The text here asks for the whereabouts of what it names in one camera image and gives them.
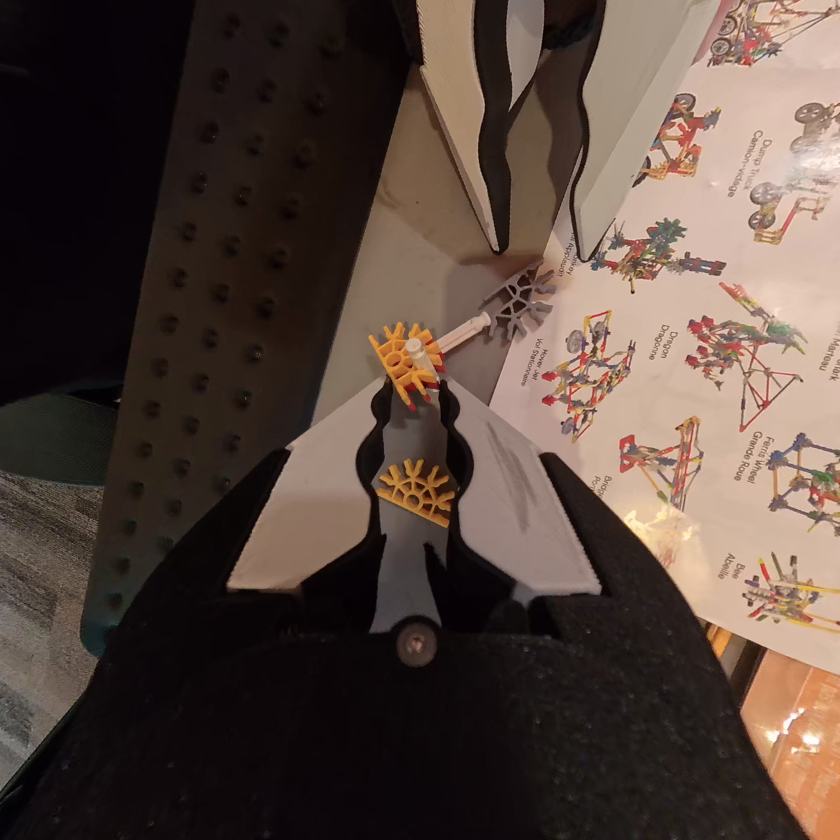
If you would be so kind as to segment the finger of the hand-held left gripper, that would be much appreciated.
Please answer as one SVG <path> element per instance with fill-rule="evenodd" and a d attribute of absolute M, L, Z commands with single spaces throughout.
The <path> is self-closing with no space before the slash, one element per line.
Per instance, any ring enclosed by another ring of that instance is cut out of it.
<path fill-rule="evenodd" d="M 570 187 L 577 253 L 593 258 L 718 11 L 712 1 L 607 1 L 581 87 Z"/>
<path fill-rule="evenodd" d="M 420 70 L 489 247 L 509 246 L 508 135 L 542 53 L 544 1 L 418 1 Z"/>

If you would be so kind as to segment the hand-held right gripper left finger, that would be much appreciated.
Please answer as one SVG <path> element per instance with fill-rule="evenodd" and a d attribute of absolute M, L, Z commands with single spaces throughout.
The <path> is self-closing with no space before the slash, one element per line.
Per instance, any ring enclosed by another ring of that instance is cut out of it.
<path fill-rule="evenodd" d="M 285 592 L 382 538 L 372 481 L 384 459 L 393 386 L 373 381 L 293 440 L 227 580 L 230 592 Z"/>

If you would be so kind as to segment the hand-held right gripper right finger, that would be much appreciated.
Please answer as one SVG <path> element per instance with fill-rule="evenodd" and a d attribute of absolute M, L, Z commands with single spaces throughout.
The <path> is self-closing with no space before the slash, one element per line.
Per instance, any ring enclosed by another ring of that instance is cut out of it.
<path fill-rule="evenodd" d="M 602 595 L 538 447 L 465 387 L 445 382 L 440 417 L 457 482 L 444 560 L 436 559 L 442 623 L 525 623 L 538 600 Z"/>

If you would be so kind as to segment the red toy connector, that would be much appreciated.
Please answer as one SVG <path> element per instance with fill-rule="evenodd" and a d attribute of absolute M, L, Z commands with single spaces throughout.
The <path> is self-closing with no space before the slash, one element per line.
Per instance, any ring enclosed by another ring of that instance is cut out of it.
<path fill-rule="evenodd" d="M 414 337 L 421 339 L 427 352 L 427 358 L 420 364 L 412 361 L 404 350 L 406 341 Z M 436 340 L 428 329 L 421 329 L 415 323 L 402 344 L 400 360 L 395 361 L 391 368 L 391 378 L 397 393 L 413 411 L 413 394 L 418 394 L 426 403 L 430 403 L 430 391 L 438 389 L 442 373 L 445 373 L 444 355 L 439 352 Z"/>

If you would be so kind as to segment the yellow fan connector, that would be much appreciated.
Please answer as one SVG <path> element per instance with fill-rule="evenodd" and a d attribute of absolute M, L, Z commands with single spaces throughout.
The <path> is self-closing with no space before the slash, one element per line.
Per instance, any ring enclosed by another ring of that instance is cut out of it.
<path fill-rule="evenodd" d="M 403 346 L 404 340 L 407 338 L 408 332 L 409 330 L 406 330 L 405 324 L 399 322 L 392 329 L 384 326 L 385 341 L 383 343 L 378 343 L 374 335 L 369 335 L 369 341 L 374 353 L 382 363 L 391 381 L 391 368 L 395 361 L 398 362 L 400 360 L 400 349 Z"/>

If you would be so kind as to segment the grey snowflake connector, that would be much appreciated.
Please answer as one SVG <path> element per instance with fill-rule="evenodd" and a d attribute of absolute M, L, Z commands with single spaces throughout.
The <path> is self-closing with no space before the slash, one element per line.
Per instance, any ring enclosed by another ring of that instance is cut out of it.
<path fill-rule="evenodd" d="M 544 323 L 553 304 L 548 301 L 556 288 L 554 270 L 543 270 L 543 259 L 536 259 L 510 276 L 480 303 L 480 311 L 489 318 L 487 334 L 494 339 L 498 334 L 507 342 L 517 335 L 527 335 L 529 324 L 534 327 Z"/>

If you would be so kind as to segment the yellow snowflake connector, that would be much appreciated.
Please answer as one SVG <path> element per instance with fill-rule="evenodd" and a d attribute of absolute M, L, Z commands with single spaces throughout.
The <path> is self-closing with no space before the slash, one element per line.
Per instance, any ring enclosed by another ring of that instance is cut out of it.
<path fill-rule="evenodd" d="M 449 476 L 441 474 L 437 465 L 426 470 L 423 459 L 407 458 L 402 465 L 390 465 L 379 481 L 379 498 L 442 528 L 448 527 L 455 492 L 448 487 Z"/>

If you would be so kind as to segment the white printed instruction sheet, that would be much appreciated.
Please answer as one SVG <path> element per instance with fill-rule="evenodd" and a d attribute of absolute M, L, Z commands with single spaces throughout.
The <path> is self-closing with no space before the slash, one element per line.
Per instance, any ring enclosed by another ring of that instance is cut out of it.
<path fill-rule="evenodd" d="M 838 2 L 734 2 L 491 407 L 696 613 L 838 673 Z"/>

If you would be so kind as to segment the colourful cardboard toy box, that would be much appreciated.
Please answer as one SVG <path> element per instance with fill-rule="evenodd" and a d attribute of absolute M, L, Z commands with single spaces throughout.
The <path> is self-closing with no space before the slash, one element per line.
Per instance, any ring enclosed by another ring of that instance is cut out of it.
<path fill-rule="evenodd" d="M 839 677 L 705 628 L 753 746 L 810 838 L 839 838 Z"/>

